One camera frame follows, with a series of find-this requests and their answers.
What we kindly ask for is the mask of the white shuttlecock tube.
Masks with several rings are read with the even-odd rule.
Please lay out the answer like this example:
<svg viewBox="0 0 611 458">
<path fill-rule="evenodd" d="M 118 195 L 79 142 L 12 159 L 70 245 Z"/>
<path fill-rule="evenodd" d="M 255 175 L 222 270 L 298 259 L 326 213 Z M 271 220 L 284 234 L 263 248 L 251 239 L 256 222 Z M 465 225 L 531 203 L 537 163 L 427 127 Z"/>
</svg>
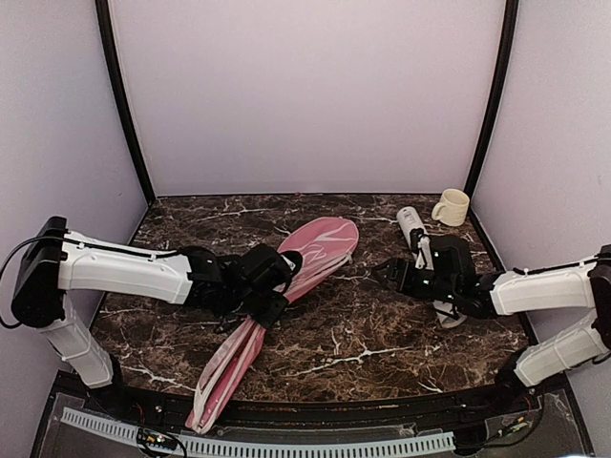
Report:
<svg viewBox="0 0 611 458">
<path fill-rule="evenodd" d="M 408 243 L 410 250 L 411 250 L 411 247 L 410 247 L 411 229 L 422 228 L 429 235 L 429 233 L 427 232 L 425 228 L 423 221 L 421 220 L 417 211 L 413 207 L 411 206 L 403 207 L 402 209 L 400 209 L 397 212 L 396 217 L 397 217 L 397 221 Z M 455 312 L 453 310 L 453 306 L 448 302 L 441 302 L 441 301 L 435 300 L 433 302 L 433 307 L 436 312 L 437 319 L 439 320 L 439 323 L 442 328 L 445 328 L 445 329 L 455 328 L 459 326 L 460 324 L 464 323 L 465 320 L 467 319 L 466 316 L 461 315 L 458 312 Z"/>
</svg>

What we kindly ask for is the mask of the pink racket cover bag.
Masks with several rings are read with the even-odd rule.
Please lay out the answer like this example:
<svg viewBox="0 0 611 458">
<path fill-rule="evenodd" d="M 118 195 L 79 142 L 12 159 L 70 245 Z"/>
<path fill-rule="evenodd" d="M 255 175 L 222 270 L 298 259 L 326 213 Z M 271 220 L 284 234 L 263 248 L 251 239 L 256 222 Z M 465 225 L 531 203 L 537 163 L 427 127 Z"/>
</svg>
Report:
<svg viewBox="0 0 611 458">
<path fill-rule="evenodd" d="M 282 252 L 302 256 L 302 265 L 285 292 L 273 290 L 263 313 L 246 318 L 221 344 L 206 364 L 195 388 L 193 406 L 185 426 L 199 434 L 211 429 L 258 357 L 267 330 L 288 305 L 300 299 L 345 265 L 358 244 L 359 232 L 349 219 L 318 218 L 290 234 Z"/>
</svg>

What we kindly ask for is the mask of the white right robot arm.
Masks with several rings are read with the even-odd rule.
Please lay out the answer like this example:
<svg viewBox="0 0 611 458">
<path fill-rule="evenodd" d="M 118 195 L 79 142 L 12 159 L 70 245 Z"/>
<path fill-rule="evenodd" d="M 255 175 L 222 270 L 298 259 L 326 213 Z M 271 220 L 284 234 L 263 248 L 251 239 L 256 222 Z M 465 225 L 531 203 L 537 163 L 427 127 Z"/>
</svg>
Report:
<svg viewBox="0 0 611 458">
<path fill-rule="evenodd" d="M 476 272 L 468 242 L 456 236 L 417 239 L 414 260 L 391 258 L 372 270 L 383 286 L 431 301 L 459 322 L 491 320 L 534 310 L 584 308 L 586 315 L 556 336 L 513 354 L 496 376 L 487 405 L 506 414 L 524 388 L 610 353 L 610 248 L 583 260 L 535 270 Z"/>
</svg>

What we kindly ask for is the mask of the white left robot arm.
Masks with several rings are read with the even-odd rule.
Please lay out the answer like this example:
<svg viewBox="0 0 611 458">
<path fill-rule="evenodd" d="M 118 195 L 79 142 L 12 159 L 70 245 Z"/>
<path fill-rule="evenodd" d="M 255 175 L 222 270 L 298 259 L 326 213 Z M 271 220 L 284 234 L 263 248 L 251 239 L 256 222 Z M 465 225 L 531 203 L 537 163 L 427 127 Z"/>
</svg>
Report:
<svg viewBox="0 0 611 458">
<path fill-rule="evenodd" d="M 23 256 L 11 298 L 13 323 L 45 334 L 96 398 L 115 416 L 135 407 L 134 393 L 80 320 L 68 299 L 72 290 L 139 296 L 211 311 L 222 317 L 243 307 L 266 313 L 283 300 L 303 258 L 258 244 L 243 255 L 217 256 L 197 246 L 156 251 L 88 238 L 51 217 L 36 237 L 12 250 Z"/>
</svg>

